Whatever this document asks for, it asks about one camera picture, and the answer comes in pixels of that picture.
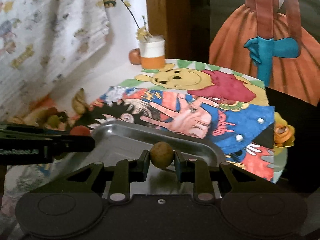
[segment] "metal tray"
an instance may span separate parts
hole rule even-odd
[[[210,141],[124,121],[107,122],[98,127],[92,137],[96,147],[82,162],[82,167],[97,161],[113,166],[123,159],[138,159],[143,150],[150,150],[159,141],[180,150],[186,159],[201,159],[209,166],[218,166],[226,160],[222,150]],[[150,163],[146,182],[131,183],[131,194],[182,194],[192,191],[191,183],[178,182],[173,164],[161,170]]]

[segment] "round brown fruit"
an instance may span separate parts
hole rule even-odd
[[[166,142],[158,142],[150,150],[150,161],[159,169],[168,167],[173,159],[174,151]]]
[[[140,65],[141,57],[140,57],[140,49],[133,49],[129,52],[129,60],[131,64]]]

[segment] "kiwi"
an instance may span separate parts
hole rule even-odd
[[[159,169],[168,167],[174,159],[174,151],[170,144],[158,142],[150,150],[150,161]]]

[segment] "twig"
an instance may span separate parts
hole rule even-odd
[[[133,15],[133,13],[130,11],[129,7],[125,4],[125,2],[124,2],[123,0],[120,0],[120,1],[124,4],[124,6],[126,6],[126,8],[128,9],[128,11],[131,13],[131,15],[132,15],[132,17],[133,17],[133,19],[134,19],[134,21],[135,21],[135,23],[136,23],[136,25],[137,25],[137,27],[138,27],[138,29],[139,29],[140,27],[139,27],[139,25],[138,25],[138,23],[137,23],[134,15]]]

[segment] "cup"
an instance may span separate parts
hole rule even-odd
[[[161,69],[165,65],[165,40],[161,35],[140,41],[141,66],[144,69]]]

